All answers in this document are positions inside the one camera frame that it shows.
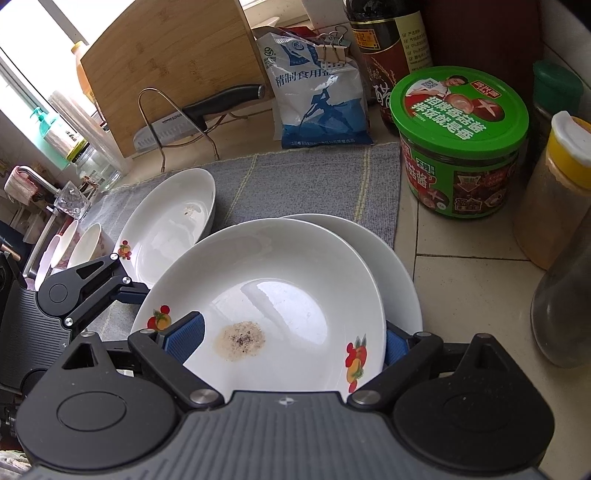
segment small white bowl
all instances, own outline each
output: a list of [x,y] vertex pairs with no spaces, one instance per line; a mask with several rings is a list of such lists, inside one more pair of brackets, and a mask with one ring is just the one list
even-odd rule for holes
[[380,237],[358,223],[321,213],[299,213],[285,218],[323,226],[351,245],[367,263],[378,284],[386,320],[411,335],[423,330],[417,291],[394,250]]
[[35,277],[35,290],[37,291],[39,291],[39,288],[41,288],[41,284],[45,280],[47,272],[49,272],[51,267],[51,258],[53,257],[60,240],[61,237],[59,235],[54,235],[54,237],[50,240],[49,245],[47,245],[47,249],[43,252],[43,256],[39,262],[39,268],[37,269],[37,276]]
[[68,228],[66,228],[66,231],[61,235],[56,251],[53,252],[53,255],[51,256],[50,265],[52,268],[57,267],[61,270],[67,268],[74,247],[78,243],[78,240],[80,240],[80,234],[77,229],[78,220],[73,220]]
[[68,268],[77,267],[90,260],[110,254],[114,244],[114,241],[104,233],[100,224],[93,223],[80,237],[68,262]]
[[153,286],[132,331],[192,311],[203,314],[205,337],[184,365],[226,401],[234,390],[346,399],[382,371],[374,278],[349,244],[312,223],[252,220],[201,240]]

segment faucet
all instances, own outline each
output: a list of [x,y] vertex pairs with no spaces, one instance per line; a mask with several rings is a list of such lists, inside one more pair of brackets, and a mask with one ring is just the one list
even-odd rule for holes
[[43,177],[41,177],[41,175],[39,175],[32,168],[29,168],[29,167],[23,165],[21,167],[17,167],[17,171],[26,173],[27,175],[30,175],[35,180],[35,183],[37,183],[37,185],[39,185],[40,187],[45,188],[53,196],[57,197],[60,194],[60,190],[58,190],[57,188],[55,188],[46,179],[44,179]]

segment white dish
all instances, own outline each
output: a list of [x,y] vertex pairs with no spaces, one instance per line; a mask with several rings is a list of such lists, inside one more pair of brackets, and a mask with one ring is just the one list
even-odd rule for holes
[[37,269],[37,276],[35,277],[35,290],[39,291],[41,288],[41,284],[47,277],[47,272],[51,267],[51,258],[53,256],[53,252],[56,251],[58,244],[60,243],[61,237],[59,235],[54,235],[54,237],[50,240],[49,245],[47,245],[46,250],[43,252],[41,256],[41,261],[39,262],[39,268]]
[[52,268],[61,268],[65,270],[74,251],[74,247],[80,240],[80,234],[77,231],[78,220],[73,220],[66,231],[62,234],[60,242],[57,244],[56,251],[51,256],[50,265]]
[[[337,390],[345,399],[382,371],[384,309],[371,272],[312,223],[252,220],[202,240],[148,293],[132,331],[153,316],[163,329],[191,311],[203,314],[205,338],[184,365],[226,401],[234,390]],[[250,334],[224,341],[241,327]]]
[[164,180],[127,220],[115,244],[132,280],[152,288],[174,261],[212,230],[216,186],[202,168]]
[[104,233],[99,223],[93,223],[80,237],[72,251],[68,268],[77,267],[90,260],[104,257],[113,251],[113,240]]
[[423,317],[410,275],[394,250],[375,233],[358,223],[333,215],[300,213],[294,218],[323,226],[351,245],[363,258],[384,304],[386,319],[411,335],[423,330]]

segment gray rubber grip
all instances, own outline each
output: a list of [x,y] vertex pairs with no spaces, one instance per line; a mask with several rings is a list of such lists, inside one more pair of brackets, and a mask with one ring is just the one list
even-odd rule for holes
[[[472,477],[448,473],[415,458],[397,442],[385,417],[354,411],[343,405],[337,393],[237,392],[223,408],[190,413],[177,435],[139,464],[88,476],[37,467],[23,478],[466,480]],[[542,480],[545,476],[528,469],[501,478]]]
[[16,390],[27,374],[47,370],[70,343],[70,331],[41,312],[36,295],[14,281],[0,325],[0,384]]

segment red bottle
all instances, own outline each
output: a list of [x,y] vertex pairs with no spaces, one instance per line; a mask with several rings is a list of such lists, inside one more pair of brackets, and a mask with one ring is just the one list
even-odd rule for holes
[[415,0],[345,0],[345,12],[365,66],[382,120],[396,130],[390,113],[392,88],[406,75],[433,65]]

